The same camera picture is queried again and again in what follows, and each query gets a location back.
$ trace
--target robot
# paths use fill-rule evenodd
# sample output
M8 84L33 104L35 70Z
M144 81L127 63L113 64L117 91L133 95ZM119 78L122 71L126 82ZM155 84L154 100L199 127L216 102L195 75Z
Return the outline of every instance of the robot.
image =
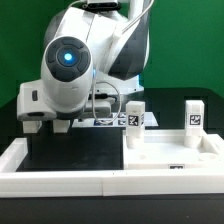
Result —
M98 91L106 94L114 94L107 80L118 94L136 89L149 56L152 4L130 0L125 18L117 0L76 1L56 15L45 34L40 80L20 86L18 120L71 120L90 116L92 108L108 116L112 102L95 100L95 85L102 84Z

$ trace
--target white plastic base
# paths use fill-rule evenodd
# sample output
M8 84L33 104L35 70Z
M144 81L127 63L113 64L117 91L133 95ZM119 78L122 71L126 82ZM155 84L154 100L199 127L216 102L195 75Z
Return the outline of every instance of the white plastic base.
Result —
M26 139L16 139L0 157L0 197L224 193L224 141L204 133L193 150L183 132L146 131L142 147L124 149L126 167L117 171L16 173L27 154Z

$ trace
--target green background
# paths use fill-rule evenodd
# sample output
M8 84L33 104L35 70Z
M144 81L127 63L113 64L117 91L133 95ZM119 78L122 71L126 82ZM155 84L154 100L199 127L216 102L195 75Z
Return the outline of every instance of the green background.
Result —
M0 0L0 107L39 79L51 18L72 0ZM224 97L224 1L155 0L148 88L204 87Z

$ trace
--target robot eye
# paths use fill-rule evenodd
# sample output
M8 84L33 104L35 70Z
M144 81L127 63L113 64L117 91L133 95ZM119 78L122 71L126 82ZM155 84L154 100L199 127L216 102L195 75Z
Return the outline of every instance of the robot eye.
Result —
M64 59L65 59L66 61L70 62L70 61L73 60L73 55L70 54L70 53L66 53L66 54L64 55Z

